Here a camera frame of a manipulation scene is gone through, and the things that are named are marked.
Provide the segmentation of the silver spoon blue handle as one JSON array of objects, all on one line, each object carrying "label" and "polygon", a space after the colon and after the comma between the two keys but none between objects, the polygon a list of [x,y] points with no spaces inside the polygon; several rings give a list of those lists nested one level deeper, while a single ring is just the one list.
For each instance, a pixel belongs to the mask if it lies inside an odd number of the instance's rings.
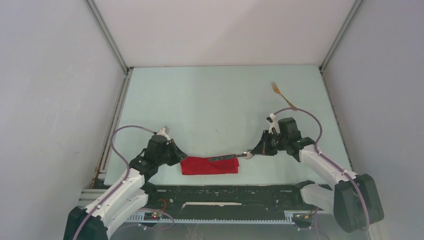
[{"label": "silver spoon blue handle", "polygon": [[240,154],[228,154],[228,155],[220,155],[220,156],[213,156],[213,157],[209,157],[208,160],[210,162],[216,162],[216,161],[223,161],[223,160],[229,160],[229,159],[237,159],[237,158],[242,158],[242,159],[251,159],[253,158],[254,155],[251,153],[251,150],[246,150]]}]

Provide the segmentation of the red cloth napkin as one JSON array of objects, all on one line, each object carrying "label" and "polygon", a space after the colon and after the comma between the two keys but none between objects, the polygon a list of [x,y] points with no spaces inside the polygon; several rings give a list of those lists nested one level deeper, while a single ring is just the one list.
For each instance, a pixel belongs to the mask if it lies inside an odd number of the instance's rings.
[{"label": "red cloth napkin", "polygon": [[240,165],[236,157],[211,161],[207,157],[189,156],[180,162],[180,166],[183,175],[194,176],[238,174]]}]

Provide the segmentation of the gold fork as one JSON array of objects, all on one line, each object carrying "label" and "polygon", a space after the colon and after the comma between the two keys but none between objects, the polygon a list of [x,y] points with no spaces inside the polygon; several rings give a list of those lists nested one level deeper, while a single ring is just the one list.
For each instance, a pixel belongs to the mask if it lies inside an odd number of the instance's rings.
[{"label": "gold fork", "polygon": [[272,90],[277,94],[277,95],[279,95],[279,96],[281,96],[285,101],[286,101],[286,103],[288,104],[288,106],[293,110],[293,111],[297,111],[298,109],[297,109],[297,107],[292,103],[292,102],[290,102],[282,93],[281,93],[281,91],[280,91],[280,89],[278,88],[278,86],[277,86],[277,84],[275,83],[275,82],[272,82],[271,83],[271,87],[272,87]]}]

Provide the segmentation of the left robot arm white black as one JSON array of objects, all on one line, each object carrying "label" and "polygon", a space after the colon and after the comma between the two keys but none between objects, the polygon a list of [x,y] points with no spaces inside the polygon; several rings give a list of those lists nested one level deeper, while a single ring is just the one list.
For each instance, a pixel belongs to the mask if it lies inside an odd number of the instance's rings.
[{"label": "left robot arm white black", "polygon": [[158,194],[144,186],[162,165],[173,166],[187,158],[175,141],[156,134],[128,164],[128,169],[100,197],[67,217],[65,240],[108,240],[138,209],[153,208]]}]

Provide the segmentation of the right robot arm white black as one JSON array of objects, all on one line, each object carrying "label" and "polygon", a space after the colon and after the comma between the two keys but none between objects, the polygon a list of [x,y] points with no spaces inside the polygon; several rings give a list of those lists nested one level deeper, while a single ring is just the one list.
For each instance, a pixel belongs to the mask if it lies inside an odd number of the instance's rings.
[{"label": "right robot arm white black", "polygon": [[248,159],[257,155],[275,156],[284,151],[297,162],[320,176],[329,188],[313,181],[298,184],[291,194],[291,204],[297,209],[308,205],[332,214],[337,224],[347,233],[367,228],[384,219],[385,213],[374,179],[359,175],[335,163],[318,148],[310,137],[302,137],[294,118],[267,117],[269,129],[264,130],[258,144],[244,152]]}]

